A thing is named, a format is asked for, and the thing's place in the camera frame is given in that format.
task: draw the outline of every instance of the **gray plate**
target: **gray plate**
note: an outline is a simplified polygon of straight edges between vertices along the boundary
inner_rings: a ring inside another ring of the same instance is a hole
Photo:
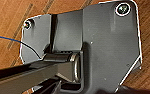
[[[122,2],[131,7],[128,15],[115,13],[115,8]],[[136,8],[132,1],[113,1],[58,14],[54,51],[83,52],[81,89],[61,92],[94,94],[98,89],[115,92],[134,66],[139,67],[142,56]],[[43,50],[49,44],[50,15],[31,19],[35,21],[35,27],[23,29],[22,41],[43,56]],[[24,61],[38,59],[21,46]]]

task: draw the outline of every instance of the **wire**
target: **wire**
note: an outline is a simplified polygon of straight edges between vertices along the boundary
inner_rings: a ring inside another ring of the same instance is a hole
[[[38,55],[38,53],[37,53],[31,46],[27,45],[26,43],[21,42],[21,41],[19,41],[19,40],[15,40],[15,39],[3,37],[3,36],[0,36],[0,38],[1,38],[1,39],[7,39],[7,40],[15,41],[15,42],[19,42],[19,43],[23,44],[24,46],[30,48],[30,49],[37,55],[37,57],[38,57],[39,59],[41,59],[41,57]]]

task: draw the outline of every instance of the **screw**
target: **screw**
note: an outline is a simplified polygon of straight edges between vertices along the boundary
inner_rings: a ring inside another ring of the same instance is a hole
[[[116,7],[116,13],[119,16],[125,16],[130,12],[130,6],[127,3],[121,3]]]
[[[31,22],[28,20],[25,21],[23,27],[28,30],[29,28],[31,28]]]

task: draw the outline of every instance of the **floor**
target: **floor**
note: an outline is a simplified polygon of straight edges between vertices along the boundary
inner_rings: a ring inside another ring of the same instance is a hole
[[[99,1],[108,0],[0,0],[0,36],[20,40],[26,18],[78,10]],[[129,75],[124,85],[150,90],[150,0],[135,2],[139,8],[143,64],[140,71]],[[19,47],[19,43],[0,39],[0,69],[22,64]]]

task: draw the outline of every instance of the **gray panel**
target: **gray panel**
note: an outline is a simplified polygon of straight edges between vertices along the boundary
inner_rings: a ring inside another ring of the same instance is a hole
[[[58,14],[54,50],[73,51],[82,47],[82,10]]]
[[[98,89],[114,92],[140,55],[136,6],[129,1],[130,13],[120,17],[115,13],[119,3],[91,5],[83,11],[83,42],[89,50],[84,68],[90,65],[89,74],[84,74],[89,75],[86,94]]]
[[[23,29],[22,42],[34,48],[39,56],[42,56],[44,53],[43,50],[46,45],[49,44],[51,16],[47,14],[29,19],[33,19],[34,23],[32,23],[30,29]],[[21,57],[25,63],[37,61],[39,59],[32,50],[22,44],[21,47]]]

